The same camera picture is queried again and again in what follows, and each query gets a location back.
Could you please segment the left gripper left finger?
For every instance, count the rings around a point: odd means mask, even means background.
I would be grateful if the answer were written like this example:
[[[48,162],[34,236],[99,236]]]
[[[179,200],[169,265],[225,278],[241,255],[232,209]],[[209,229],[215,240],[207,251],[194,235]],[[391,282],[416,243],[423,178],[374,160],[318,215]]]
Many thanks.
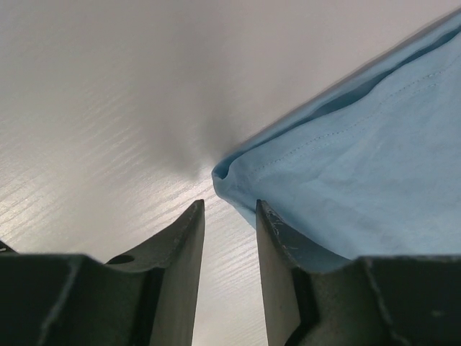
[[[205,204],[106,263],[1,246],[3,345],[190,345]]]

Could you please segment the light blue t shirt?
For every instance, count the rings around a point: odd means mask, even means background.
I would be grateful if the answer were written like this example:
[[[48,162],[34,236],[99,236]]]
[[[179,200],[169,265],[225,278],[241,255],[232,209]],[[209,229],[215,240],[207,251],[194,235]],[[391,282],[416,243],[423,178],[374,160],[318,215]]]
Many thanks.
[[[249,223],[266,201],[330,270],[363,255],[460,252],[460,15],[224,158],[218,196]]]

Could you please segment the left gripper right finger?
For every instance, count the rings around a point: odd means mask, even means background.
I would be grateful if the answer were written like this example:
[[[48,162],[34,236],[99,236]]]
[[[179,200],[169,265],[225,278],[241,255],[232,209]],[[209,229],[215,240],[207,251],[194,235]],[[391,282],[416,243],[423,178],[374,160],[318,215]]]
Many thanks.
[[[460,258],[349,261],[286,224],[263,200],[256,235],[270,345],[458,345]]]

